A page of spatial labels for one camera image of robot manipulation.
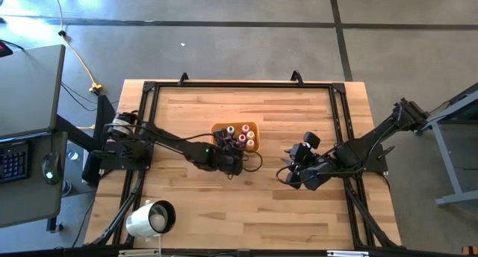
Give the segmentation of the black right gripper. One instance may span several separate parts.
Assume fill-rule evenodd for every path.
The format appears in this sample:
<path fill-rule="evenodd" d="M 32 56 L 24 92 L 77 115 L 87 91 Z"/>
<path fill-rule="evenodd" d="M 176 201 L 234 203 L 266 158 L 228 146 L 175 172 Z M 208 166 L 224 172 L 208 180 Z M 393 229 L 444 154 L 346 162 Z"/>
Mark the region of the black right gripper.
<path fill-rule="evenodd" d="M 304 146 L 297 143 L 285 152 L 290 158 L 302 158 Z M 295 189 L 304 186 L 307 190 L 315 191 L 332 178 L 335 170 L 334 160 L 325 155 L 307 156 L 303 161 L 294 161 L 289 158 L 282 158 L 281 161 L 289 169 L 285 183 Z"/>

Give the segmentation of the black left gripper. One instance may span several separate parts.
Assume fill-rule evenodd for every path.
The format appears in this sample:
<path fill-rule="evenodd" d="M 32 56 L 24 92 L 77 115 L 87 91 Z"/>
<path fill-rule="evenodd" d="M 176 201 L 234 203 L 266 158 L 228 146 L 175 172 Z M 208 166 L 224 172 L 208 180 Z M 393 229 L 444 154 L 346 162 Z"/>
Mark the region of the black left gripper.
<path fill-rule="evenodd" d="M 227 131 L 222 128 L 214 132 L 215 143 L 223 148 L 226 145 Z M 240 150 L 240 142 L 230 137 L 228 148 L 222 149 L 218 160 L 218 169 L 227 174 L 238 176 L 243 171 L 243 152 Z"/>

